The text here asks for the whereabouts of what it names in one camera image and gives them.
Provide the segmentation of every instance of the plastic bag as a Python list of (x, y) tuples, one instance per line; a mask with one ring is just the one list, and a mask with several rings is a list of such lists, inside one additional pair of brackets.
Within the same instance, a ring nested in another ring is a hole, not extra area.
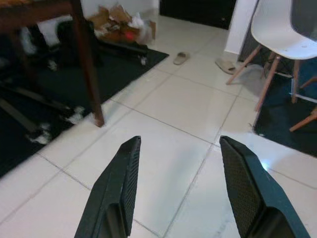
[(150, 26), (150, 22), (145, 22), (141, 19), (140, 14), (137, 13), (132, 21), (128, 24), (130, 27), (134, 27), (140, 29), (140, 34), (136, 40), (136, 42), (140, 45), (146, 45), (153, 40), (152, 28)]

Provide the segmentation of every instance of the wooden table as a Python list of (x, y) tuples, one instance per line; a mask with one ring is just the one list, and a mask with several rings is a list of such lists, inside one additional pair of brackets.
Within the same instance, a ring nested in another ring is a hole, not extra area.
[(69, 14), (72, 16), (75, 24), (80, 62), (84, 70), (92, 110), (95, 114), (95, 124), (99, 127), (103, 126), (105, 121), (101, 109), (97, 73), (93, 63), (80, 0), (30, 0), (31, 3), (16, 4), (14, 6), (4, 6), (3, 2), (7, 0), (0, 1), (0, 33), (6, 33), (10, 36), (15, 50), (23, 63), (24, 70), (34, 85), (36, 85), (36, 75), (27, 62), (26, 55), (17, 35), (17, 30), (59, 16)]

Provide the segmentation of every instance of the white chair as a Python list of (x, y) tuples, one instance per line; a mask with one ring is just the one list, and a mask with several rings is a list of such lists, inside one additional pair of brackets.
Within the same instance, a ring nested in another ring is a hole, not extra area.
[(317, 42), (297, 32), (292, 27), (292, 0), (260, 0), (252, 20), (252, 35), (259, 46), (248, 56), (237, 72), (228, 80), (227, 85), (239, 75), (243, 68), (259, 53), (262, 46), (271, 50), (269, 61), (274, 60), (267, 76), (260, 100), (256, 106), (259, 111), (265, 95), (282, 57), (295, 60), (292, 102), (296, 102), (300, 60), (317, 57)]

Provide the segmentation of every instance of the table leg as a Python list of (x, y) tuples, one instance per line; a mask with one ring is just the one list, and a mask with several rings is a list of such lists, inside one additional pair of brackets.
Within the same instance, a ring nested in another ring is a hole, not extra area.
[(10, 41), (14, 47), (15, 53), (17, 54), (17, 57), (19, 58), (19, 60), (22, 63), (24, 72), (27, 76), (27, 78), (29, 79), (31, 85), (33, 86), (33, 88), (37, 91), (40, 91), (40, 88), (38, 86), (37, 83), (37, 76), (36, 73), (33, 71), (33, 69), (31, 68), (27, 56), (24, 52), (20, 37), (19, 37), (19, 31), (11, 31), (10, 33), (8, 33), (8, 36), (10, 38)]
[(98, 90), (97, 73), (93, 63), (92, 51), (89, 43), (87, 24), (83, 15), (79, 0), (71, 0), (72, 17), (74, 21), (75, 34), (77, 37), (80, 62), (84, 70), (86, 86), (90, 102), (95, 113), (95, 123), (101, 127), (104, 125), (104, 116), (101, 109), (100, 95)]

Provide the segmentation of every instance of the white wall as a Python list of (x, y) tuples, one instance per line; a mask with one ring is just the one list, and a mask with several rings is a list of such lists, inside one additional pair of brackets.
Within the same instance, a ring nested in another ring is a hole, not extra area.
[(107, 7), (113, 6), (119, 2), (129, 14), (134, 15), (137, 12), (145, 12), (153, 8), (159, 8), (159, 0), (101, 0)]
[[(144, 12), (149, 9), (159, 7), (159, 0), (81, 0), (85, 17), (97, 13), (99, 5), (110, 8), (117, 2), (122, 4), (123, 7), (131, 15), (134, 15), (137, 12)], [(44, 37), (49, 45), (58, 43), (58, 39), (55, 33), (56, 25), (58, 24), (58, 22), (63, 21), (67, 18), (69, 17), (60, 17), (39, 24), (39, 28), (44, 34)]]
[(237, 0), (225, 47), (226, 52), (240, 54), (258, 0)]

